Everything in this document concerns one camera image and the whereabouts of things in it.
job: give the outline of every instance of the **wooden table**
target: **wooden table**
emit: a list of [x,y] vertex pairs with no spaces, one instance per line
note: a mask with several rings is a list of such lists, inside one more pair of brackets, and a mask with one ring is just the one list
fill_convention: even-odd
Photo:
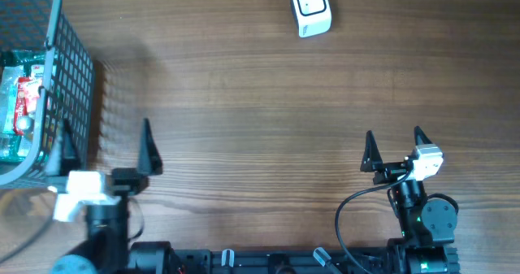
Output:
[[[147,116],[165,167],[138,197],[142,241],[332,249],[338,204],[372,186],[365,132],[395,161],[420,125],[445,152],[427,192],[461,207],[462,271],[518,272],[519,1],[331,0],[331,31],[300,39],[289,0],[63,0],[102,83],[91,163],[135,165]],[[30,198],[48,211],[43,199]],[[41,219],[3,217],[0,251]],[[384,193],[349,205],[341,228],[351,246],[400,236]],[[56,224],[0,272],[47,272],[83,236]]]

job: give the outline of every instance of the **wooden tabletop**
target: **wooden tabletop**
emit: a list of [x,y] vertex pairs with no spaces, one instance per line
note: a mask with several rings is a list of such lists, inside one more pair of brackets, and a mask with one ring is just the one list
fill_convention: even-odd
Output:
[[[426,190],[461,208],[462,271],[518,272],[520,0],[330,3],[331,30],[301,39],[289,0],[63,0],[97,60],[92,167],[135,165],[142,117],[154,130],[164,173],[137,198],[141,240],[338,249],[337,206],[372,186],[366,131],[396,161],[420,125],[445,153]],[[0,220],[0,254],[44,215],[18,211]],[[383,192],[349,204],[341,230],[350,246],[401,235]],[[47,272],[84,234],[55,224],[0,272]]]

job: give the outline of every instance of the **white device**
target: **white device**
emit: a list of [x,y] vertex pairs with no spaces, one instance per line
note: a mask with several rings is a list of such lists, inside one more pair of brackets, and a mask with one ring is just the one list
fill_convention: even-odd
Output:
[[291,0],[291,8],[300,37],[325,33],[331,28],[328,0]]

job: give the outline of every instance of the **gray basket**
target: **gray basket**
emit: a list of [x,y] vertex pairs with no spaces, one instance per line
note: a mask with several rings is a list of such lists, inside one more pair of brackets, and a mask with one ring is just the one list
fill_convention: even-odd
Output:
[[0,0],[0,50],[45,51],[32,148],[18,165],[0,163],[0,189],[45,187],[43,167],[62,118],[86,163],[93,62],[63,14],[62,0]]

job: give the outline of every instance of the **white cube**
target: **white cube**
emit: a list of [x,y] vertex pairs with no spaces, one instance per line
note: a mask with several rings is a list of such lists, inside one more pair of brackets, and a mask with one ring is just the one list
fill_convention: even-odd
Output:
[[291,0],[291,8],[300,37],[325,33],[331,28],[328,0]]

